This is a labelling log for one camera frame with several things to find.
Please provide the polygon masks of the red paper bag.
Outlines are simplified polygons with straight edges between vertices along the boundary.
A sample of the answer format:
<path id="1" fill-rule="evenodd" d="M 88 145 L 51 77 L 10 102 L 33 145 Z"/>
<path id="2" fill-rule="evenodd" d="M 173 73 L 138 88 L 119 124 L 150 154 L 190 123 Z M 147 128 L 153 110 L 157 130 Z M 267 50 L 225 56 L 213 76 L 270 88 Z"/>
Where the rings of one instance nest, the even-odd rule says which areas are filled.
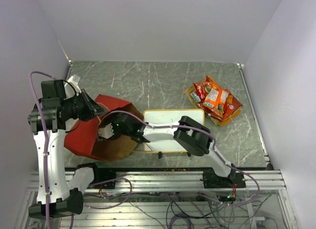
<path id="1" fill-rule="evenodd" d="M 109 111 L 127 111 L 140 119 L 143 115 L 129 101 L 99 94 L 95 102 Z M 120 136 L 116 140 L 98 138 L 98 130 L 109 123 L 110 118 L 94 118 L 88 122 L 81 121 L 66 134 L 64 147 L 78 156 L 95 160 L 113 162 L 127 157 L 136 148 L 137 143 L 127 136 Z"/>

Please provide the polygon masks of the green red candy bag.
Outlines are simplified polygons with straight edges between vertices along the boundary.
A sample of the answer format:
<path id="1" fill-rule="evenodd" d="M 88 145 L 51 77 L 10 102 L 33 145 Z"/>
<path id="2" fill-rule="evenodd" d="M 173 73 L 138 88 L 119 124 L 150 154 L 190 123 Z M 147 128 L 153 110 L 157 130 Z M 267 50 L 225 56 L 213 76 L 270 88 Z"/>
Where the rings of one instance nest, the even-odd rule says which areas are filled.
<path id="1" fill-rule="evenodd" d="M 197 94 L 196 92 L 192 92 L 192 93 L 190 94 L 190 97 L 193 99 L 193 101 L 194 101 L 195 103 L 201 102 L 201 99 L 200 99 L 200 97 L 198 96 L 198 94 Z"/>

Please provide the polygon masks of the red orange snack bag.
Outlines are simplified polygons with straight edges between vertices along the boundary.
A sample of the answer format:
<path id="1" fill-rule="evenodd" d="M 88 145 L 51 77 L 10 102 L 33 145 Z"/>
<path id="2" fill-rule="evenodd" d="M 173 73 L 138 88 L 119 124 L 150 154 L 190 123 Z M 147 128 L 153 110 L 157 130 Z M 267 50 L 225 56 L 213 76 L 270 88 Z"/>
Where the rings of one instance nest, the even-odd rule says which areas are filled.
<path id="1" fill-rule="evenodd" d="M 203 101 L 208 93 L 211 91 L 212 78 L 210 76 L 206 76 L 205 80 L 200 81 L 198 83 L 193 83 L 194 88 L 196 90 L 196 94 Z"/>

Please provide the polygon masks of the orange white snack packet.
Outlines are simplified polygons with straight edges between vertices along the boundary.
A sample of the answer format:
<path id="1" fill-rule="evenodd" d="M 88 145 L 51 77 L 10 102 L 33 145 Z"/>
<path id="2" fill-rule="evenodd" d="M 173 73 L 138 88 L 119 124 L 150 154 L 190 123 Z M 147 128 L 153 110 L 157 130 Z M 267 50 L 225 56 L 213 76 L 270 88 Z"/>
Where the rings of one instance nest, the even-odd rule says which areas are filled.
<path id="1" fill-rule="evenodd" d="M 208 92 L 203 105 L 219 117 L 222 117 L 224 114 L 224 105 L 229 94 L 230 92 L 228 90 L 223 89 L 214 82 L 211 82 L 210 91 Z"/>

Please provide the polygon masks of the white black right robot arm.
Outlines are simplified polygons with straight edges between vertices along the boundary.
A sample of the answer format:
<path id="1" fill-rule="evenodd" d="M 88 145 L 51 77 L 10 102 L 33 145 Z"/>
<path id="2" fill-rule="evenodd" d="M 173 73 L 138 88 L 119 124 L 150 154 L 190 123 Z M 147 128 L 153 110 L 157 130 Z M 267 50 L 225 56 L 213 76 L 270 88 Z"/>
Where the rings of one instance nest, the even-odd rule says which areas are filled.
<path id="1" fill-rule="evenodd" d="M 219 152 L 210 130 L 186 115 L 178 122 L 150 124 L 128 112 L 115 111 L 115 118 L 105 127 L 104 138 L 115 140 L 122 135 L 146 145 L 177 142 L 189 154 L 207 158 L 221 186 L 231 187 L 235 182 L 235 166 Z"/>

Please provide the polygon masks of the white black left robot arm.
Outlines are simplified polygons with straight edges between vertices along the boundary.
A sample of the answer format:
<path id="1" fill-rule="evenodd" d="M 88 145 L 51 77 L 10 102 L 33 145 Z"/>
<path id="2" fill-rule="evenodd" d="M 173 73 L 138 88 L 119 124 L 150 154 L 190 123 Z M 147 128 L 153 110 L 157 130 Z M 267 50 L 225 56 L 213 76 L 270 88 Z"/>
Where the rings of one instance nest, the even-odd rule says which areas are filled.
<path id="1" fill-rule="evenodd" d="M 79 88 L 80 77 L 54 79 L 41 83 L 42 97 L 36 98 L 28 123 L 38 152 L 39 190 L 36 203 L 28 213 L 35 219 L 56 219 L 79 215 L 83 194 L 100 184 L 101 176 L 94 163 L 79 165 L 70 181 L 66 180 L 63 157 L 66 122 L 89 121 L 107 113 Z"/>

